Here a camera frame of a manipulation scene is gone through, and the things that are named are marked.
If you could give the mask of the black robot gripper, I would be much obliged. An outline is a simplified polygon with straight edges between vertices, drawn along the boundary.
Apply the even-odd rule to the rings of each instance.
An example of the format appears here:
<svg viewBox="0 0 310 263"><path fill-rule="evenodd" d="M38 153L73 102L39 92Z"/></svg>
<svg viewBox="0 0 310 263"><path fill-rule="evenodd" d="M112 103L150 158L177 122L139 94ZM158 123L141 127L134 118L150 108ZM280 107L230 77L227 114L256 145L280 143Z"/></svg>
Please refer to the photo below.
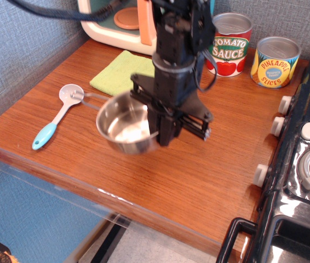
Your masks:
<svg viewBox="0 0 310 263"><path fill-rule="evenodd" d="M147 106L150 134L159 135L161 146L168 146L186 129L206 140L213 114L201 102L200 87L204 57L191 59L183 65L170 65L159 56L152 58L154 77L134 74L131 96Z"/></svg>

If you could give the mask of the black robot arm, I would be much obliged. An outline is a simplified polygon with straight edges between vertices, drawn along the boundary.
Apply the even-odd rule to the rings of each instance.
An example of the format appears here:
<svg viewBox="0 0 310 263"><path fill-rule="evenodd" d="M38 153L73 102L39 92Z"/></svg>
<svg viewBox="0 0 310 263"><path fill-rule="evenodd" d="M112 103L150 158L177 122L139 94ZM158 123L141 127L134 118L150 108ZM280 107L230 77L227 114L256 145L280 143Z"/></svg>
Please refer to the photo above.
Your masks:
<svg viewBox="0 0 310 263"><path fill-rule="evenodd" d="M213 114L198 92L215 83L200 86L205 60L214 62L209 53L216 31L210 1L153 1L152 6L154 77L132 75L131 95L147 106L150 133L161 146L168 146L183 128L206 140Z"/></svg>

